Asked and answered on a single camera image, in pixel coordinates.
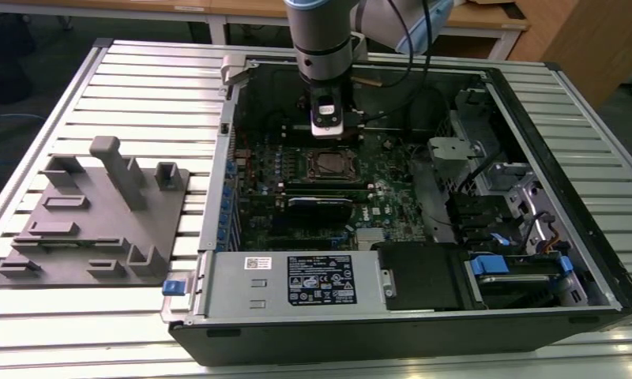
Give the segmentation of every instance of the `blue tab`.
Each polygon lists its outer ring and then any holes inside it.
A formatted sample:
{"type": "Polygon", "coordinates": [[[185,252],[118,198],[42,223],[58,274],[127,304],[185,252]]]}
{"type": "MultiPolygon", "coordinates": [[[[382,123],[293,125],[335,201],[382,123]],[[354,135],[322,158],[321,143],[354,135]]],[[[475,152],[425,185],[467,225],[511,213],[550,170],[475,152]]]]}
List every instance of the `blue tab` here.
{"type": "Polygon", "coordinates": [[[510,272],[506,259],[501,255],[481,255],[471,261],[475,275],[507,274],[510,272]]]}
{"type": "Polygon", "coordinates": [[[574,265],[571,264],[570,257],[566,257],[563,255],[562,258],[559,259],[559,265],[562,266],[562,269],[566,275],[574,271],[574,265]]]}
{"type": "Polygon", "coordinates": [[[505,238],[503,235],[501,235],[499,233],[490,233],[490,235],[495,237],[497,241],[499,241],[503,246],[510,246],[510,241],[505,238]]]}
{"type": "Polygon", "coordinates": [[[186,281],[185,280],[166,280],[162,287],[162,294],[165,296],[185,296],[186,295],[186,281]]]}

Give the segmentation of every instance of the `warning label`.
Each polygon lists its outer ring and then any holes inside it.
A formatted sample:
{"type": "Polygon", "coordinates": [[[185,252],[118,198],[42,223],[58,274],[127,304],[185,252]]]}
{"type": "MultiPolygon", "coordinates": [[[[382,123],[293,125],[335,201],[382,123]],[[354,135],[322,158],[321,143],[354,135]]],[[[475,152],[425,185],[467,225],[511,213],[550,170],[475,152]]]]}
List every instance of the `warning label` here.
{"type": "Polygon", "coordinates": [[[357,304],[351,255],[289,257],[289,302],[294,306],[357,304]]]}

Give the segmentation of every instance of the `metal bracket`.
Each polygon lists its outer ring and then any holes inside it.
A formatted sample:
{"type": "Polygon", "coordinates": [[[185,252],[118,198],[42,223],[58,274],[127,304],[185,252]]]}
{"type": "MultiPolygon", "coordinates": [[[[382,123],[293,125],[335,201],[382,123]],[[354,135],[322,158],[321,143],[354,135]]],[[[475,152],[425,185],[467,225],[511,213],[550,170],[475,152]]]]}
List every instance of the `metal bracket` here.
{"type": "Polygon", "coordinates": [[[394,272],[390,270],[382,270],[382,290],[385,291],[386,298],[395,297],[397,286],[394,285],[394,272]]]}
{"type": "Polygon", "coordinates": [[[258,67],[249,64],[246,54],[229,54],[223,57],[223,66],[221,67],[221,76],[225,85],[235,85],[249,77],[249,69],[258,67]]]}

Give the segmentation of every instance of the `black cable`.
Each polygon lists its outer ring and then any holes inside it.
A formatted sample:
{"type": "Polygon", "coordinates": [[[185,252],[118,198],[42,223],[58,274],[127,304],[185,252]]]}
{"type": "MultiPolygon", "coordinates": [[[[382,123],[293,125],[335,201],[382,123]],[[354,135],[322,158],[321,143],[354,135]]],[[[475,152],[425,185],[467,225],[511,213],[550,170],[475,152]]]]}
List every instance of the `black cable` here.
{"type": "Polygon", "coordinates": [[[531,218],[530,226],[527,227],[527,231],[525,232],[525,237],[519,243],[519,254],[525,253],[527,250],[527,241],[530,240],[531,232],[535,229],[537,221],[543,217],[543,215],[550,215],[549,211],[539,211],[537,212],[535,216],[531,218]]]}
{"type": "Polygon", "coordinates": [[[459,187],[457,187],[457,192],[462,192],[462,190],[465,189],[466,185],[475,179],[478,178],[478,175],[481,175],[481,173],[485,171],[485,169],[487,167],[490,167],[490,165],[495,162],[497,158],[499,158],[499,156],[502,155],[502,152],[505,152],[505,150],[502,149],[502,147],[499,147],[499,149],[493,153],[490,154],[490,156],[487,158],[485,158],[483,160],[483,163],[478,166],[478,168],[474,170],[474,172],[471,172],[469,174],[469,176],[466,177],[465,181],[462,182],[462,184],[459,184],[459,187]]]}
{"type": "Polygon", "coordinates": [[[394,0],[387,0],[387,3],[397,13],[397,17],[399,18],[401,24],[403,25],[405,37],[409,40],[410,44],[410,60],[409,60],[409,69],[405,71],[403,76],[393,83],[382,84],[381,88],[391,88],[403,83],[403,81],[409,78],[410,73],[413,72],[413,65],[414,65],[414,43],[413,43],[413,36],[410,35],[409,25],[405,23],[403,14],[401,14],[399,7],[395,5],[394,0]]]}
{"type": "Polygon", "coordinates": [[[454,227],[454,224],[451,223],[446,223],[445,221],[441,221],[439,219],[437,219],[435,217],[433,217],[431,215],[427,215],[430,217],[430,219],[433,219],[433,221],[435,221],[437,223],[442,223],[443,225],[447,225],[449,227],[454,227]]]}
{"type": "Polygon", "coordinates": [[[423,87],[425,87],[425,81],[426,81],[426,77],[429,76],[429,73],[430,73],[430,66],[431,66],[431,45],[434,44],[434,30],[433,30],[433,23],[431,23],[431,12],[430,12],[430,6],[427,5],[427,0],[422,0],[422,6],[425,7],[425,20],[426,20],[426,25],[427,25],[427,33],[430,34],[429,35],[429,46],[427,46],[427,50],[426,50],[426,61],[425,61],[425,68],[422,69],[422,80],[419,81],[419,85],[418,85],[418,88],[414,92],[414,95],[409,97],[409,99],[397,107],[394,108],[391,111],[386,111],[383,113],[379,113],[379,114],[375,114],[373,116],[367,116],[367,117],[363,117],[362,121],[363,121],[363,124],[374,121],[374,120],[379,120],[381,118],[385,118],[387,117],[390,114],[401,111],[402,109],[405,109],[413,102],[414,102],[414,99],[415,97],[419,95],[419,93],[422,92],[423,90],[423,87]]]}

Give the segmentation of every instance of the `aluminum extrusion table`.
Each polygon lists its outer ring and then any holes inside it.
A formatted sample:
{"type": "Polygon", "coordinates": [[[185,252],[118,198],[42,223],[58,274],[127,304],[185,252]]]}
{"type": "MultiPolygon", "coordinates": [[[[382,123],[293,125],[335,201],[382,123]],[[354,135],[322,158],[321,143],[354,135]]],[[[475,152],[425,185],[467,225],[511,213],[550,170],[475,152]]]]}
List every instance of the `aluminum extrusion table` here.
{"type": "MultiPolygon", "coordinates": [[[[223,106],[221,66],[231,53],[289,56],[293,51],[132,41],[92,49],[0,195],[0,260],[48,185],[38,173],[48,155],[83,154],[84,164],[99,165],[87,155],[91,140],[115,135],[122,153],[138,156],[142,167],[175,160],[194,173],[171,270],[197,267],[223,106]]],[[[371,59],[405,63],[393,55],[371,59]]],[[[454,58],[435,63],[503,71],[632,274],[632,158],[565,74],[541,63],[454,58]]],[[[632,325],[525,354],[207,368],[169,334],[163,301],[161,288],[0,289],[0,377],[632,378],[632,325]]],[[[171,305],[187,307],[187,298],[171,305]]]]}

